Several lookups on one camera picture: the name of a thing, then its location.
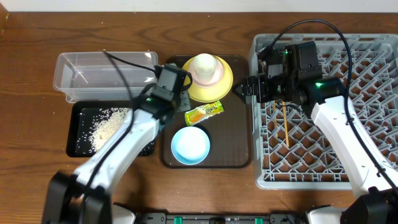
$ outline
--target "black tray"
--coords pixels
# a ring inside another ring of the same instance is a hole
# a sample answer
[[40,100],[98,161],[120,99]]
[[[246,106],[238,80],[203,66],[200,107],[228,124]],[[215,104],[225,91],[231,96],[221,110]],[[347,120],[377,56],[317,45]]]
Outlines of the black tray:
[[[67,155],[70,157],[91,157],[95,152],[90,152],[91,143],[83,138],[77,142],[78,138],[84,133],[90,132],[90,125],[94,116],[100,114],[99,109],[107,108],[129,108],[131,102],[128,100],[118,101],[79,101],[73,105],[70,117],[69,134],[67,142]],[[155,140],[150,142],[138,156],[148,156],[155,149]]]

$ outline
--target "light blue bowl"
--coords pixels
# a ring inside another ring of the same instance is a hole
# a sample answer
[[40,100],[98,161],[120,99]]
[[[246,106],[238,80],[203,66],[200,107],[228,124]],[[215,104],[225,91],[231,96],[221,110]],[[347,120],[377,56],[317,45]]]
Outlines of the light blue bowl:
[[183,128],[172,139],[173,156],[185,165],[198,164],[206,158],[209,151],[209,137],[200,128]]

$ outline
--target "wooden table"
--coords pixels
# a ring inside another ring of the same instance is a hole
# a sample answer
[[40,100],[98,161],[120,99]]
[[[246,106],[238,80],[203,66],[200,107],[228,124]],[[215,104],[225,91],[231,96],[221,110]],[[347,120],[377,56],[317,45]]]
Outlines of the wooden table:
[[[64,151],[72,105],[52,87],[60,53],[150,50],[159,63],[203,52],[246,57],[256,34],[314,17],[344,33],[398,33],[398,14],[10,13],[0,42],[0,223],[38,223],[50,178],[86,161]],[[292,32],[333,31],[305,24]],[[168,169],[158,151],[136,159],[114,194],[114,201],[138,210],[249,215],[347,207],[353,200],[349,191],[260,190],[252,164]]]

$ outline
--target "white cup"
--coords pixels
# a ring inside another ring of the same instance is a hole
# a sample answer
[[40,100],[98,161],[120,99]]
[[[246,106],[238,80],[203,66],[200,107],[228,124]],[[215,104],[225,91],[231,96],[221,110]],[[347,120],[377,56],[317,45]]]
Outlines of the white cup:
[[199,82],[209,82],[217,67],[216,59],[210,54],[200,54],[193,59],[193,69]]

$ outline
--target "yellow wrapper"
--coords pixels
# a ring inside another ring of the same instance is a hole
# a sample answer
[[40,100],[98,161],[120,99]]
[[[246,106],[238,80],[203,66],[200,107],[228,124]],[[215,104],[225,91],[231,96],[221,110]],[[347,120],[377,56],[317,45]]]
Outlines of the yellow wrapper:
[[191,111],[185,112],[185,122],[187,123],[187,126],[193,126],[200,121],[206,120],[207,118],[222,112],[224,112],[224,108],[218,100],[217,102],[198,106]]

